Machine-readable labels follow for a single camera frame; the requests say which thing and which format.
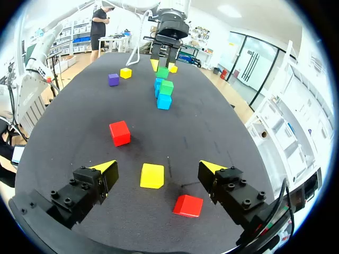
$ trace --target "purple cube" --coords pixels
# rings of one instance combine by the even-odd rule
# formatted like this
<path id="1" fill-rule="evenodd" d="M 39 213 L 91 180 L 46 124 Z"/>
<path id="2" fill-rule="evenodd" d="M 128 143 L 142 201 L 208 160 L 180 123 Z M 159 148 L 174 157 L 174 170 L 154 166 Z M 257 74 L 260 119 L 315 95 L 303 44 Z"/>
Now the purple cube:
<path id="1" fill-rule="evenodd" d="M 118 74 L 108 74 L 108 84 L 110 86 L 117 86 L 119 84 Z"/>

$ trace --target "black shorts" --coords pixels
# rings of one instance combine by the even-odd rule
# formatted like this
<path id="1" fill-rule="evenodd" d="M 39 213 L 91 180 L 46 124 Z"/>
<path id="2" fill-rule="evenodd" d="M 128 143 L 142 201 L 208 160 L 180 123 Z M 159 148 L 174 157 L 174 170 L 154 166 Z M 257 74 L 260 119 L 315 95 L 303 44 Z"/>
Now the black shorts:
<path id="1" fill-rule="evenodd" d="M 91 35 L 91 45 L 92 45 L 92 50 L 99 50 L 99 39 L 100 39 L 101 37 L 102 37 L 102 36 L 97 35 L 97 34 Z M 104 46 L 105 46 L 105 42 L 102 41 L 102 42 L 101 42 L 100 48 L 103 48 Z"/>

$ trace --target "floor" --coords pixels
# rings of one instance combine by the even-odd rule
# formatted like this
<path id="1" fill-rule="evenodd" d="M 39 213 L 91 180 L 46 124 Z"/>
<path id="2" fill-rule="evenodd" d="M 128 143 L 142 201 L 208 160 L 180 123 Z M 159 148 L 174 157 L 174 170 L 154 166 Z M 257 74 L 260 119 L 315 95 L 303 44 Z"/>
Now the floor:
<path id="1" fill-rule="evenodd" d="M 246 103 L 251 103 L 257 91 L 252 89 L 249 86 L 243 84 L 239 79 L 231 75 L 228 81 L 234 90 L 241 95 L 241 97 L 246 101 Z M 255 110 L 258 108 L 260 102 L 264 99 L 264 95 L 259 94 L 256 100 L 252 104 L 252 108 Z"/>
<path id="2" fill-rule="evenodd" d="M 85 69 L 90 64 L 90 55 L 91 53 L 80 53 L 76 54 L 76 63 L 65 70 L 61 75 L 58 76 L 58 82 L 60 90 L 62 90 L 68 83 L 83 69 Z M 241 121 L 245 124 L 247 120 L 253 114 L 251 108 L 247 105 L 244 99 L 238 94 L 236 89 L 230 86 L 226 81 L 221 79 L 219 75 L 213 74 L 212 71 L 206 69 L 200 69 L 201 72 L 219 89 L 225 99 L 229 102 L 229 104 L 234 106 L 234 110 L 236 114 L 239 116 Z M 49 100 L 53 99 L 53 93 L 50 88 L 47 88 L 41 94 L 45 104 L 49 104 Z M 13 138 L 14 144 L 25 144 L 25 141 L 21 137 Z M 16 172 L 16 169 L 11 165 L 11 162 L 7 159 L 0 156 L 0 163 L 4 168 Z M 8 204 L 8 200 L 15 194 L 15 190 L 13 188 L 8 187 L 7 185 L 0 182 L 0 194 L 5 202 Z"/>

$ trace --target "green cube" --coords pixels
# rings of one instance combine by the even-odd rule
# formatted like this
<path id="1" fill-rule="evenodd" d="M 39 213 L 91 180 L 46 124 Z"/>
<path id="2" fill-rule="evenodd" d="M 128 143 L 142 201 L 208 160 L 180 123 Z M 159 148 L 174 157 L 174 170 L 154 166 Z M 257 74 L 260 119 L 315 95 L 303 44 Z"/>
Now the green cube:
<path id="1" fill-rule="evenodd" d="M 160 86 L 160 93 L 161 94 L 166 94 L 166 95 L 171 95 L 173 92 L 174 86 L 173 86 L 173 82 L 172 81 L 167 81 L 167 80 L 163 80 L 161 82 L 161 86 Z"/>
<path id="2" fill-rule="evenodd" d="M 167 78 L 169 70 L 166 67 L 159 67 L 156 73 L 157 78 Z"/>

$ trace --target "black t-shirt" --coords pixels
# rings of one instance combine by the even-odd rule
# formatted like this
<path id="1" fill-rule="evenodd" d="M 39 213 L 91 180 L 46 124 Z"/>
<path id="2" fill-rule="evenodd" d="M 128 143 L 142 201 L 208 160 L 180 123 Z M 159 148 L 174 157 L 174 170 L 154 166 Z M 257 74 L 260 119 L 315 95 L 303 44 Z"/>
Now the black t-shirt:
<path id="1" fill-rule="evenodd" d="M 100 8 L 99 10 L 93 13 L 93 17 L 98 17 L 100 19 L 107 19 L 106 13 Z M 103 22 L 94 22 L 92 20 L 91 35 L 99 35 L 101 37 L 106 35 L 106 24 Z"/>

